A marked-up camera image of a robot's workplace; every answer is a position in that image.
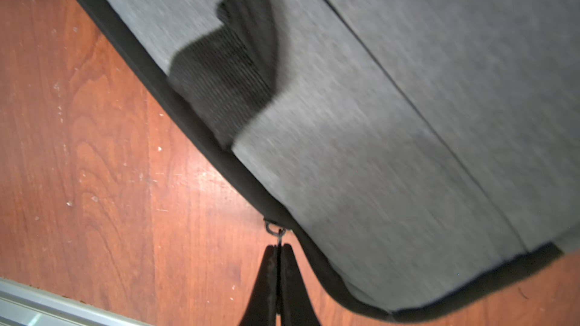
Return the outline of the grey laptop bag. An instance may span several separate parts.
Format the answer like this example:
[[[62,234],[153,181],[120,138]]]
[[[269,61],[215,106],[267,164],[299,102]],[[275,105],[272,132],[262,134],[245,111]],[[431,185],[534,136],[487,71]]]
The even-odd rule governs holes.
[[[579,249],[579,0],[77,0],[341,306],[430,321]]]

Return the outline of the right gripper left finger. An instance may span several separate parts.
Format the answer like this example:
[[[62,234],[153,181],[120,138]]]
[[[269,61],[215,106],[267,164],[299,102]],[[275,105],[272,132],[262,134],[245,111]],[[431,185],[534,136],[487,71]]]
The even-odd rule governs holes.
[[[265,248],[249,302],[239,326],[275,326],[278,298],[278,247]]]

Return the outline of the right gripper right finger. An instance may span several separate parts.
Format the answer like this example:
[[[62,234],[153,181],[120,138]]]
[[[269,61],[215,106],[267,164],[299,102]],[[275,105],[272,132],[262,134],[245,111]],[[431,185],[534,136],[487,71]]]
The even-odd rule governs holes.
[[[321,326],[290,244],[279,249],[278,314],[282,326]]]

